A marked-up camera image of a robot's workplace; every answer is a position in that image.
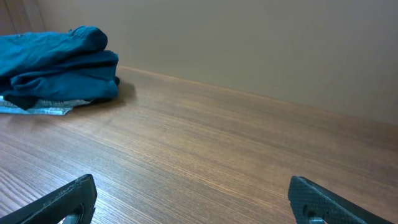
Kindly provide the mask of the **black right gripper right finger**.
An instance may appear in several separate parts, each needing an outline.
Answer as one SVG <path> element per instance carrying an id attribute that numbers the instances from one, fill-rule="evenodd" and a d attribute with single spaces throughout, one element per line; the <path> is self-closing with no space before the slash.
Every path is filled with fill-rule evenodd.
<path id="1" fill-rule="evenodd" d="M 292 176 L 288 198 L 298 224 L 392 224 L 305 177 Z"/>

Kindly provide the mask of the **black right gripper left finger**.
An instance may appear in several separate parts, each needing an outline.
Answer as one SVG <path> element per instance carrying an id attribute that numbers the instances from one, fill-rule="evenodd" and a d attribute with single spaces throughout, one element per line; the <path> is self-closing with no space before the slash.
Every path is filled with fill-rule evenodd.
<path id="1" fill-rule="evenodd" d="M 96 198 L 94 178 L 85 174 L 2 217 L 1 224 L 90 224 Z"/>

